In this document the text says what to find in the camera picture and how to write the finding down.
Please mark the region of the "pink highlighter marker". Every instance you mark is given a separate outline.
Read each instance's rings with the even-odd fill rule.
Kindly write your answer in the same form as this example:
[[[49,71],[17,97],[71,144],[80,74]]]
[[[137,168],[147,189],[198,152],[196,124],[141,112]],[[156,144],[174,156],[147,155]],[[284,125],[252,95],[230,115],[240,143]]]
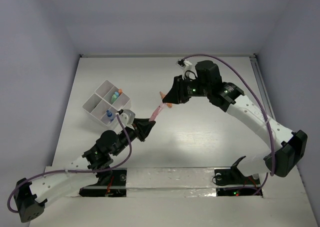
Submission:
[[[149,118],[149,121],[155,121],[157,116],[160,114],[160,112],[165,108],[166,104],[161,103],[152,113],[151,117]]]

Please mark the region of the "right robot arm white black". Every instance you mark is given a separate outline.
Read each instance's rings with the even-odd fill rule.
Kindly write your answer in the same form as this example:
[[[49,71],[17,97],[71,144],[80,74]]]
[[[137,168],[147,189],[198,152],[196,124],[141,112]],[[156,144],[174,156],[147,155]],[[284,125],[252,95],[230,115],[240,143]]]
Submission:
[[[255,157],[240,157],[230,168],[231,179],[242,183],[248,176],[264,173],[286,177],[304,156],[307,134],[302,130],[294,132],[268,116],[240,87],[224,82],[218,65],[211,60],[195,65],[194,78],[189,77],[192,64],[188,60],[180,59],[177,65],[183,72],[174,77],[163,103],[178,105],[192,97],[206,97],[212,105],[242,122],[269,147],[269,151]]]

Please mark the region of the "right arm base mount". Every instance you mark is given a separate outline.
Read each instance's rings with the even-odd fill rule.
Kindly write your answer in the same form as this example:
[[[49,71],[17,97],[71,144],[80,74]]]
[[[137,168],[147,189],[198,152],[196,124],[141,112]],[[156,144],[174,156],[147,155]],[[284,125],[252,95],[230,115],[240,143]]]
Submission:
[[[244,176],[238,169],[239,163],[246,156],[240,157],[229,168],[214,170],[211,182],[216,185],[218,196],[260,196],[263,197],[261,181],[258,174]]]

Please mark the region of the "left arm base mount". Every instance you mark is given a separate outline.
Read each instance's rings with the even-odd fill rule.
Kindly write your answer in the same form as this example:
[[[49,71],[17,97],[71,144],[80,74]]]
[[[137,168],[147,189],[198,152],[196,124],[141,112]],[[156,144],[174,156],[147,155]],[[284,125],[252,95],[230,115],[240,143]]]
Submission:
[[[127,169],[114,169],[101,176],[97,183],[88,185],[79,190],[81,197],[109,197],[122,198],[127,196]]]

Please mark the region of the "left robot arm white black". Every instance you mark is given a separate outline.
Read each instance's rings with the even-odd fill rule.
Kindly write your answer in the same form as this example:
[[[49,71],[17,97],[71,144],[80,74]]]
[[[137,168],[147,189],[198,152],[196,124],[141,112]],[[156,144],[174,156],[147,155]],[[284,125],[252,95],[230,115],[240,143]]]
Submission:
[[[15,213],[22,223],[36,219],[50,204],[76,190],[94,184],[109,184],[112,171],[129,160],[126,157],[113,165],[112,157],[125,148],[132,152],[132,142],[145,141],[156,121],[134,118],[131,126],[125,126],[121,121],[118,123],[122,128],[119,133],[104,131],[89,150],[64,168],[23,178],[16,183],[9,199],[14,200]]]

